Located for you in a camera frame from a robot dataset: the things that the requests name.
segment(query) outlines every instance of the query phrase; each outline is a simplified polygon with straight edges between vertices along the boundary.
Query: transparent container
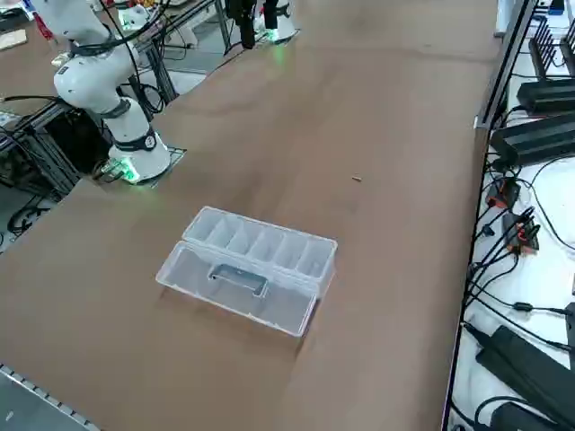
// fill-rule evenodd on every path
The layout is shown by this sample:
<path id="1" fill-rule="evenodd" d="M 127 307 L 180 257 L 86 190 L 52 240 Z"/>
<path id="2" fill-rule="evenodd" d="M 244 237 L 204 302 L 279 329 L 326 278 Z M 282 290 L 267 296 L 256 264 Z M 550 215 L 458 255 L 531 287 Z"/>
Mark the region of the transparent container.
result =
<path id="1" fill-rule="evenodd" d="M 175 290 L 301 337 L 337 242 L 204 207 L 158 272 Z"/>

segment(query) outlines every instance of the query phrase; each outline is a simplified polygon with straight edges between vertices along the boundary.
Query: black cable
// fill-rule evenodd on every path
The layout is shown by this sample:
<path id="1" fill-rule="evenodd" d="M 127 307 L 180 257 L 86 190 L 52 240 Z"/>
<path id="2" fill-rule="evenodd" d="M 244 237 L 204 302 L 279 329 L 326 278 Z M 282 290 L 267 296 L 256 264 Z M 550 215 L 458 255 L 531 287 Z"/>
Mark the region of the black cable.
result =
<path id="1" fill-rule="evenodd" d="M 488 205 L 487 208 L 485 208 L 485 210 L 479 215 L 479 217 L 477 217 L 477 221 L 479 222 L 482 218 L 484 218 L 487 213 L 489 213 L 489 210 L 492 209 L 494 207 L 493 205 Z"/>
<path id="2" fill-rule="evenodd" d="M 144 24 L 142 26 L 142 28 L 134 31 L 133 33 L 129 34 L 128 36 L 126 36 L 126 37 L 122 36 L 121 39 L 111 40 L 111 41 L 103 42 L 103 43 L 82 45 L 80 47 L 75 48 L 76 52 L 82 56 L 97 56 L 103 52 L 106 52 L 110 49 L 114 49 L 114 48 L 119 47 L 120 45 L 122 45 L 124 43 L 130 42 L 131 40 L 138 38 L 140 35 L 144 34 L 146 31 L 148 31 L 153 25 L 155 25 L 160 20 L 160 18 L 165 14 L 165 11 L 170 6 L 170 2 L 171 2 L 171 0 L 166 0 L 166 2 L 164 3 L 164 0 L 162 0 L 162 2 L 159 5 L 159 9 L 158 9 L 156 17 L 153 20 L 150 20 L 146 24 Z"/>
<path id="3" fill-rule="evenodd" d="M 541 214 L 543 215 L 545 221 L 547 222 L 547 224 L 549 225 L 549 229 L 551 230 L 553 236 L 557 239 L 557 241 L 559 241 L 562 245 L 564 245 L 565 247 L 567 247 L 568 249 L 575 251 L 575 247 L 568 244 L 566 241 L 563 240 L 563 238 L 557 233 L 557 230 L 555 229 L 555 226 L 553 225 L 553 223 L 551 222 L 551 219 L 549 218 L 549 216 L 547 215 L 545 209 L 543 208 L 543 206 L 541 205 L 541 201 L 539 200 L 539 197 L 537 196 L 537 192 L 535 190 L 534 187 L 534 183 L 535 180 L 537 179 L 537 177 L 541 174 L 541 172 L 547 167 L 550 166 L 553 163 L 556 163 L 560 160 L 564 160 L 564 159 L 569 159 L 575 157 L 574 155 L 566 155 L 566 156 L 562 156 L 562 157 L 557 157 L 555 159 L 552 159 L 551 161 L 547 162 L 546 164 L 544 164 L 541 168 L 539 168 L 539 170 L 537 171 L 537 173 L 535 174 L 535 176 L 533 177 L 533 179 L 531 181 L 527 181 L 527 180 L 522 180 L 522 179 L 517 179 L 518 182 L 521 182 L 525 185 L 527 185 L 527 187 L 529 189 L 531 189 L 533 191 L 533 196 L 535 197 L 535 202 L 537 203 L 537 205 L 539 206 L 539 209 L 541 209 Z"/>
<path id="4" fill-rule="evenodd" d="M 169 16 L 165 16 L 165 20 L 169 23 L 172 23 L 172 19 Z M 186 40 L 183 38 L 183 35 L 181 34 L 180 29 L 176 28 L 176 32 L 178 33 L 178 36 L 180 36 L 181 39 L 181 48 L 183 49 L 183 56 L 181 58 L 173 58 L 173 57 L 166 57 L 165 56 L 165 38 L 167 38 L 167 32 L 166 29 L 163 29 L 163 37 L 162 37 L 162 50 L 161 50 L 161 57 L 162 60 L 172 60 L 172 61 L 182 61 L 183 59 L 186 58 L 186 56 L 188 55 L 188 45 L 186 44 Z"/>
<path id="5" fill-rule="evenodd" d="M 523 213 L 521 213 L 516 220 L 515 224 L 512 224 L 510 227 L 508 227 L 505 232 L 503 232 L 503 234 L 501 235 L 501 237 L 493 244 L 493 246 L 487 251 L 487 253 L 485 254 L 485 256 L 483 257 L 483 259 L 481 260 L 481 262 L 479 262 L 480 266 L 483 266 L 483 264 L 487 261 L 487 259 L 490 257 L 490 255 L 496 250 L 497 246 L 503 242 L 506 241 L 506 243 L 504 244 L 504 246 L 507 245 L 507 242 L 509 241 L 508 238 L 508 233 L 511 232 L 512 229 L 516 228 L 516 224 L 521 224 L 521 223 L 528 223 L 529 221 L 531 221 L 533 219 L 533 217 L 531 216 L 533 214 L 533 212 L 535 211 L 535 209 L 533 207 L 529 207 L 528 209 L 526 209 Z"/>
<path id="6" fill-rule="evenodd" d="M 31 94 L 31 95 L 25 94 L 25 95 L 17 95 L 17 96 L 0 97 L 0 101 L 27 101 L 30 99 L 39 99 L 39 100 L 43 100 L 43 101 L 54 101 L 56 103 L 62 103 L 66 106 L 71 106 L 64 99 L 62 99 L 61 97 L 57 97 L 57 96 L 41 96 L 38 94 Z"/>
<path id="7" fill-rule="evenodd" d="M 508 252 L 508 253 L 502 254 L 502 255 L 499 256 L 498 258 L 493 258 L 493 259 L 491 259 L 489 262 L 487 262 L 487 263 L 485 263 L 485 264 L 483 264 L 483 265 L 478 265 L 476 268 L 479 269 L 479 268 L 489 267 L 489 266 L 493 265 L 494 263 L 497 263 L 497 262 L 499 262 L 499 261 L 501 261 L 501 260 L 504 260 L 505 258 L 507 258 L 508 256 L 511 256 L 511 255 L 517 256 L 517 254 L 515 254 L 513 251 L 510 251 L 510 252 Z"/>
<path id="8" fill-rule="evenodd" d="M 478 341 L 478 343 L 484 349 L 489 349 L 490 351 L 494 352 L 504 363 L 506 363 L 510 370 L 516 374 L 516 377 L 521 379 L 523 384 L 528 387 L 528 389 L 533 392 L 535 396 L 538 397 L 540 404 L 544 405 L 546 409 L 545 414 L 547 416 L 549 416 L 552 420 L 565 427 L 566 429 L 573 429 L 573 424 L 571 424 L 571 421 L 568 418 L 563 416 L 562 409 L 556 405 L 555 400 L 550 398 L 549 395 L 544 390 L 542 390 L 528 374 L 518 370 L 513 361 L 507 356 L 507 354 L 502 351 L 497 344 L 491 341 L 490 336 L 475 328 L 468 321 L 463 321 L 463 327 Z"/>
<path id="9" fill-rule="evenodd" d="M 505 246 L 505 245 L 503 247 L 501 247 L 501 249 L 500 249 L 500 251 L 498 251 L 498 253 L 505 250 L 506 247 L 507 246 Z M 505 277 L 507 274 L 510 274 L 511 272 L 513 272 L 518 267 L 518 264 L 519 264 L 519 256 L 515 255 L 513 266 L 511 268 L 509 268 L 508 270 L 503 271 L 503 272 L 499 273 L 498 275 L 490 278 L 483 286 L 481 286 L 479 288 L 479 292 L 477 292 L 476 295 L 480 295 L 487 288 L 487 286 L 490 285 L 491 283 L 494 283 L 496 280 L 499 280 L 500 278 Z M 471 303 L 473 302 L 473 299 L 474 299 L 472 296 L 472 299 L 469 302 L 467 302 L 467 296 L 473 291 L 473 287 L 471 286 L 471 288 L 470 288 L 469 285 L 478 286 L 479 280 L 481 280 L 481 278 L 483 277 L 483 275 L 485 274 L 485 272 L 487 271 L 489 266 L 490 265 L 482 267 L 482 273 L 477 277 L 477 280 L 473 280 L 473 277 L 475 277 L 475 274 L 472 275 L 472 279 L 467 280 L 467 288 L 465 289 L 466 296 L 464 299 L 464 302 L 465 302 L 464 309 L 469 307 L 469 305 L 471 305 Z"/>
<path id="10" fill-rule="evenodd" d="M 531 215 L 530 215 L 530 214 L 533 212 L 533 211 L 530 211 L 530 210 L 532 210 L 532 209 L 533 209 L 533 207 L 530 207 L 530 208 L 528 208 L 527 210 L 525 210 L 525 211 L 523 212 L 523 214 L 519 217 L 519 219 L 518 219 L 517 221 L 518 221 L 519 223 L 529 223 L 529 221 L 533 220 L 533 218 L 532 218 Z M 525 222 L 522 222 L 522 221 L 521 221 L 521 217 L 523 217 L 524 214 L 529 214 L 529 218 L 528 218 Z M 498 256 L 502 251 L 504 251 L 504 250 L 507 248 L 509 242 L 513 239 L 513 237 L 509 237 L 509 238 L 508 238 L 508 233 L 510 232 L 510 230 L 511 230 L 512 228 L 515 227 L 515 225 L 516 225 L 516 224 L 512 224 L 512 225 L 505 231 L 505 233 L 503 233 L 503 235 L 501 235 L 501 237 L 500 237 L 500 238 L 498 239 L 498 241 L 493 245 L 493 247 L 491 247 L 490 251 L 488 251 L 487 255 L 489 255 L 489 254 L 491 253 L 491 251 L 494 250 L 494 248 L 497 246 L 497 243 L 498 243 L 498 242 L 501 242 L 501 239 L 502 239 L 502 238 L 505 238 L 505 242 L 504 242 L 503 245 L 500 247 L 500 249 L 495 253 L 495 256 L 492 258 L 492 260 L 490 261 L 490 263 L 487 264 L 487 265 L 485 265 L 485 258 L 479 263 L 479 265 L 478 265 L 477 268 L 482 268 L 482 272 L 480 273 L 480 275 L 479 275 L 475 280 L 473 280 L 473 278 L 475 277 L 475 273 L 473 273 L 473 274 L 471 275 L 471 279 L 470 279 L 470 278 L 467 279 L 467 283 L 466 283 L 466 286 L 465 286 L 466 295 L 465 295 L 464 301 L 467 301 L 467 299 L 466 299 L 467 294 L 473 292 L 473 287 L 471 286 L 471 288 L 470 288 L 469 285 L 470 285 L 470 284 L 473 284 L 474 286 L 478 286 L 479 280 L 483 277 L 483 275 L 485 274 L 485 272 L 487 271 L 487 269 L 488 269 L 493 263 L 495 263 L 496 261 L 499 261 L 499 260 L 497 259 L 497 256 Z M 539 228 L 540 228 L 540 226 L 537 225 L 537 226 L 535 226 L 535 227 L 527 234 L 527 238 L 528 238 L 529 241 L 537 235 L 537 232 L 539 232 Z M 507 270 L 507 271 L 505 271 L 505 272 L 502 272 L 501 274 L 498 274 L 497 276 L 495 276 L 495 277 L 493 277 L 492 279 L 490 279 L 485 285 L 483 285 L 483 287 L 480 287 L 480 290 L 479 290 L 479 292 L 477 293 L 477 295 L 480 295 L 480 294 L 487 288 L 487 286 L 488 286 L 490 283 L 492 283 L 492 282 L 494 282 L 495 280 L 497 280 L 497 279 L 499 279 L 499 278 L 501 278 L 501 277 L 503 277 L 503 276 L 505 276 L 505 275 L 511 273 L 511 272 L 517 267 L 517 265 L 518 265 L 518 256 L 516 255 L 516 259 L 515 259 L 515 262 L 514 262 L 513 267 L 511 267 L 509 270 Z M 465 303 L 464 309 L 467 308 L 469 305 L 471 305 L 471 303 L 473 302 L 473 299 L 475 299 L 475 296 L 474 296 L 474 295 L 472 295 L 472 299 L 471 299 L 468 303 Z"/>
<path id="11" fill-rule="evenodd" d="M 499 401 L 512 401 L 512 402 L 516 402 L 517 404 L 523 404 L 524 406 L 528 406 L 532 409 L 539 411 L 539 409 L 537 409 L 532 403 L 530 403 L 529 401 L 524 400 L 522 398 L 510 397 L 507 395 L 506 396 L 499 396 L 499 397 L 491 397 L 491 398 L 488 398 L 487 400 L 485 400 L 484 402 L 482 402 L 477 407 L 477 410 L 475 411 L 475 418 L 474 418 L 475 423 L 477 423 L 477 424 L 480 423 L 479 422 L 479 416 L 480 416 L 483 409 L 485 409 L 487 406 L 489 406 L 493 402 L 499 402 Z"/>
<path id="12" fill-rule="evenodd" d="M 476 242 L 483 235 L 483 232 L 486 228 L 488 228 L 488 227 L 491 228 L 493 226 L 493 224 L 495 222 L 497 222 L 500 218 L 502 218 L 508 211 L 509 211 L 509 208 L 503 208 L 503 210 L 501 210 L 495 217 L 493 217 L 493 219 L 490 222 L 484 224 L 482 229 L 478 233 L 475 234 L 475 236 L 473 238 L 473 242 Z"/>
<path id="13" fill-rule="evenodd" d="M 160 91 L 155 88 L 153 85 L 150 84 L 142 84 L 142 81 L 140 79 L 140 73 L 137 70 L 137 62 L 136 62 L 136 58 L 134 57 L 134 53 L 132 52 L 132 49 L 130 48 L 130 45 L 128 44 L 128 41 L 126 40 L 126 38 L 124 38 L 124 34 L 121 30 L 121 28 L 119 27 L 119 25 L 116 23 L 116 21 L 114 20 L 114 17 L 111 16 L 111 12 L 108 9 L 108 6 L 106 6 L 106 4 L 102 1 L 100 1 L 100 5 L 102 6 L 104 12 L 108 15 L 108 17 L 110 18 L 110 20 L 112 21 L 112 24 L 114 25 L 114 28 L 116 29 L 116 31 L 118 32 L 118 34 L 120 35 L 120 37 L 124 40 L 124 44 L 126 45 L 126 49 L 128 50 L 129 53 L 129 58 L 132 62 L 132 66 L 134 67 L 134 73 L 136 75 L 136 81 L 137 81 L 137 92 L 139 94 L 137 94 L 137 96 L 139 95 L 138 99 L 142 102 L 142 104 L 144 105 L 144 107 L 149 110 L 150 112 L 152 112 L 153 114 L 159 114 L 160 112 L 162 112 L 162 110 L 165 107 L 165 98 L 163 97 L 163 95 L 160 93 Z M 154 106 L 152 104 L 152 102 L 147 98 L 146 95 L 146 88 L 152 88 L 154 89 L 158 96 L 160 97 L 160 102 L 158 102 L 157 106 Z"/>
<path id="14" fill-rule="evenodd" d="M 555 63 L 555 58 L 552 57 L 552 58 L 551 58 L 551 62 L 553 63 L 553 65 L 554 65 L 555 67 L 563 67 L 563 66 L 565 66 L 565 58 L 563 59 L 563 61 L 562 61 L 560 64 L 557 64 L 557 63 Z"/>
<path id="15" fill-rule="evenodd" d="M 459 416 L 464 422 L 467 423 L 467 425 L 469 425 L 470 427 L 474 427 L 475 423 L 473 422 L 473 419 L 469 418 L 468 416 L 465 415 L 465 413 L 463 411 L 461 411 L 457 406 L 456 406 L 456 402 L 453 401 L 453 398 L 451 399 L 451 408 L 455 411 L 455 413 L 457 413 L 457 416 Z"/>
<path id="16" fill-rule="evenodd" d="M 488 303 L 486 303 L 485 301 L 483 301 L 483 299 L 481 299 L 479 296 L 477 296 L 476 294 L 474 294 L 473 292 L 471 292 L 471 295 L 473 296 L 473 299 L 475 299 L 478 303 L 480 303 L 481 305 L 483 305 L 485 308 L 487 308 L 488 310 L 490 310 L 491 312 L 497 314 L 499 317 L 501 317 L 501 319 L 503 319 L 504 321 L 506 321 L 507 323 L 510 323 L 511 325 L 515 326 L 517 329 L 524 331 L 526 334 L 529 334 L 531 337 L 533 337 L 534 339 L 537 339 L 538 341 L 541 341 L 542 343 L 545 343 L 547 346 L 550 347 L 554 347 L 557 348 L 559 350 L 563 350 L 565 352 L 570 353 L 571 351 L 573 351 L 573 347 L 572 346 L 568 346 L 567 344 L 563 344 L 560 343 L 559 341 L 551 341 L 549 339 L 545 339 L 543 337 L 541 337 L 540 335 L 534 333 L 531 330 L 528 330 L 527 328 L 525 328 L 524 326 L 516 323 L 515 321 L 511 320 L 509 317 L 507 317 L 505 314 L 503 314 L 502 312 L 499 312 L 498 310 L 494 309 L 493 307 L 491 307 Z"/>
<path id="17" fill-rule="evenodd" d="M 517 112 L 519 110 L 526 110 L 525 106 L 523 105 L 517 105 L 514 106 L 513 108 L 511 108 L 510 110 L 508 110 L 505 115 L 503 116 L 503 118 L 501 119 L 501 125 L 505 125 L 507 124 L 507 120 L 509 119 L 509 115 L 511 115 L 513 112 Z"/>
<path id="18" fill-rule="evenodd" d="M 532 312 L 532 311 L 554 312 L 556 314 L 560 314 L 561 316 L 573 316 L 573 312 L 571 312 L 570 310 L 563 310 L 561 308 L 535 307 L 530 303 L 524 303 L 524 302 L 507 303 L 507 302 L 503 301 L 502 299 L 498 298 L 497 296 L 495 296 L 494 294 L 492 294 L 491 292 L 485 290 L 485 288 L 483 286 L 478 285 L 474 281 L 472 281 L 471 283 L 473 285 L 475 285 L 476 287 L 479 287 L 481 289 L 482 294 L 486 294 L 487 296 L 489 296 L 494 301 L 497 301 L 498 303 L 500 303 L 501 305 L 505 305 L 506 307 L 512 308 L 513 310 L 515 310 L 517 312 Z"/>
<path id="19" fill-rule="evenodd" d="M 537 75 L 522 75 L 522 74 L 511 74 L 511 76 L 516 76 L 517 78 L 537 78 L 540 79 L 539 76 Z M 544 81 L 556 81 L 555 79 L 549 79 L 549 78 L 558 78 L 558 79 L 569 79 L 570 76 L 569 75 L 547 75 L 546 79 L 544 79 Z"/>
<path id="20" fill-rule="evenodd" d="M 232 33 L 234 32 L 234 26 L 235 26 L 235 21 L 232 20 L 232 26 L 230 27 L 230 31 L 227 33 L 227 40 L 228 41 L 232 40 Z M 236 42 L 234 44 L 230 44 L 229 48 L 224 49 L 224 57 L 227 56 L 232 49 L 234 49 L 235 47 L 237 47 L 241 43 L 242 42 L 239 41 L 239 42 Z"/>

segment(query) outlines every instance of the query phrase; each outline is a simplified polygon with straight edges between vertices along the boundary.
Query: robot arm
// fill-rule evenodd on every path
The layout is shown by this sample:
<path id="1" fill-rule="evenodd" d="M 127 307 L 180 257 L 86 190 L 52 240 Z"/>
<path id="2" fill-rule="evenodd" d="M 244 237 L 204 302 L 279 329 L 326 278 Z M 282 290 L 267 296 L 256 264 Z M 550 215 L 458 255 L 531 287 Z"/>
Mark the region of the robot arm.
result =
<path id="1" fill-rule="evenodd" d="M 32 3 L 55 35 L 71 40 L 77 47 L 115 40 L 85 0 Z M 170 154 L 137 101 L 116 93 L 119 85 L 134 74 L 128 50 L 137 59 L 136 49 L 130 42 L 112 45 L 97 55 L 73 57 L 56 72 L 54 85 L 70 105 L 91 110 L 103 119 L 114 138 L 110 157 L 126 167 L 126 180 L 135 183 L 164 172 Z"/>

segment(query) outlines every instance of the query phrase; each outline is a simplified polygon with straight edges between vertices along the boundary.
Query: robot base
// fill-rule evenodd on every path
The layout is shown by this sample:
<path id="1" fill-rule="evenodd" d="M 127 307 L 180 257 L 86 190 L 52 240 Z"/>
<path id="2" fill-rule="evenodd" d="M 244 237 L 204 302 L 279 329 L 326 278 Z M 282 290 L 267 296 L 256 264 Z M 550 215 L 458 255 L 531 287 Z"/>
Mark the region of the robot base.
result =
<path id="1" fill-rule="evenodd" d="M 119 163 L 124 171 L 123 180 L 137 184 L 163 174 L 171 163 L 170 151 L 155 134 L 156 146 L 151 152 L 139 150 L 134 152 L 121 151 L 116 146 L 110 149 L 108 156 Z"/>

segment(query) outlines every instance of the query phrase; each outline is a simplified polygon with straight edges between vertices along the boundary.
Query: brown table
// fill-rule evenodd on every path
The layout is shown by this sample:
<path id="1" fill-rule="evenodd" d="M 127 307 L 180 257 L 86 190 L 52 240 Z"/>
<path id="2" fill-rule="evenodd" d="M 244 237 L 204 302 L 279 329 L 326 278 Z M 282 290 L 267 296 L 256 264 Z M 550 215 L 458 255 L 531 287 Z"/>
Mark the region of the brown table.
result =
<path id="1" fill-rule="evenodd" d="M 300 12 L 289 46 L 240 56 L 156 119 L 189 150 L 157 189 L 81 181 L 0 259 L 0 360 L 100 427 L 438 428 L 496 2 Z M 339 241 L 301 343 L 155 282 L 205 205 Z"/>
<path id="2" fill-rule="evenodd" d="M 42 37 L 35 22 L 23 26 L 28 41 L 18 47 L 0 51 L 0 96 L 40 94 L 56 95 L 51 65 L 56 52 Z M 46 105 L 46 101 L 13 101 L 0 104 L 0 110 L 27 115 Z"/>

